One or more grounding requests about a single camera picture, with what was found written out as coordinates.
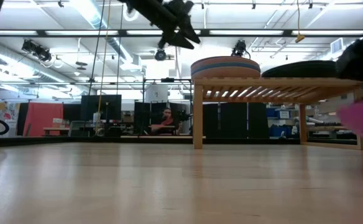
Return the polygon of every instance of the fluorescent light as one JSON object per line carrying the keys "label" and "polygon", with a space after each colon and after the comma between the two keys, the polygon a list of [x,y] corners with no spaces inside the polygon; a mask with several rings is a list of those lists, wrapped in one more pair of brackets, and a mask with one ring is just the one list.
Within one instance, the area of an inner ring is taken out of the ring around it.
{"label": "fluorescent light", "polygon": [[[107,35],[106,30],[48,30],[47,35]],[[108,35],[118,35],[118,31],[109,30]]]}
{"label": "fluorescent light", "polygon": [[[200,30],[194,30],[197,35],[201,34]],[[162,30],[127,30],[127,35],[162,35]]]}
{"label": "fluorescent light", "polygon": [[282,35],[283,30],[211,30],[212,35]]}
{"label": "fluorescent light", "polygon": [[127,35],[162,35],[162,30],[127,30]]}
{"label": "fluorescent light", "polygon": [[[298,31],[292,31],[292,35],[298,35]],[[301,30],[301,35],[363,35],[363,30]]]}
{"label": "fluorescent light", "polygon": [[119,66],[123,71],[125,70],[142,70],[142,67],[140,65],[135,65],[133,63],[123,63],[121,66]]}
{"label": "fluorescent light", "polygon": [[0,35],[38,35],[35,30],[0,30]]}

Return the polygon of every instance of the poster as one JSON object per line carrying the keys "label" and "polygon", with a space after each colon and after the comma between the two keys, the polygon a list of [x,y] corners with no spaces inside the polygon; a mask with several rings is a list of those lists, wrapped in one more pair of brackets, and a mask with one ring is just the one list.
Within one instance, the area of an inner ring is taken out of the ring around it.
{"label": "poster", "polygon": [[[20,111],[20,103],[9,103],[9,102],[0,102],[0,120],[13,120],[17,122],[19,118]],[[0,131],[4,131],[5,128],[0,124]]]}

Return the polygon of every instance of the bench leg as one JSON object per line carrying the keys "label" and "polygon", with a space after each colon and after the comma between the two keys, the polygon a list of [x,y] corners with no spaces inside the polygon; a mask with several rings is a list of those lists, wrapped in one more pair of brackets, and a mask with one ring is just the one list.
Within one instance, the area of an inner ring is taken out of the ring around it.
{"label": "bench leg", "polygon": [[194,149],[202,149],[202,133],[203,133],[203,88],[200,85],[194,86],[194,113],[193,113],[193,142]]}

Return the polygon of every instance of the table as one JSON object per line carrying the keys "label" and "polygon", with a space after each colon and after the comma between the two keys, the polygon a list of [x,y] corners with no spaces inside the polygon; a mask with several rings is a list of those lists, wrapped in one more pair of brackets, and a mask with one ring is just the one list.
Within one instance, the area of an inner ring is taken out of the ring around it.
{"label": "table", "polygon": [[[306,120],[306,105],[354,92],[363,96],[363,83],[338,78],[195,78],[194,125],[195,149],[203,148],[203,102],[298,103],[300,121]],[[357,145],[328,144],[307,141],[307,127],[300,122],[300,144],[363,150],[363,138]]]}
{"label": "table", "polygon": [[153,127],[156,127],[156,126],[160,126],[161,128],[169,128],[169,129],[172,129],[173,131],[173,135],[176,135],[176,126],[173,126],[173,125],[162,125],[162,124],[151,124],[149,126],[149,128],[153,128]]}
{"label": "table", "polygon": [[45,135],[50,135],[51,131],[69,131],[70,128],[44,128]]}

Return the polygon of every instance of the white cylinder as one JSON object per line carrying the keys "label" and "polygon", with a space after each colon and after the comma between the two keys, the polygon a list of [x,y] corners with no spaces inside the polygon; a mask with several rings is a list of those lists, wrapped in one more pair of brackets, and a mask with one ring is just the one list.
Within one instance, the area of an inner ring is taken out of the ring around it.
{"label": "white cylinder", "polygon": [[168,101],[168,85],[153,84],[145,90],[146,103],[159,102],[165,103]]}

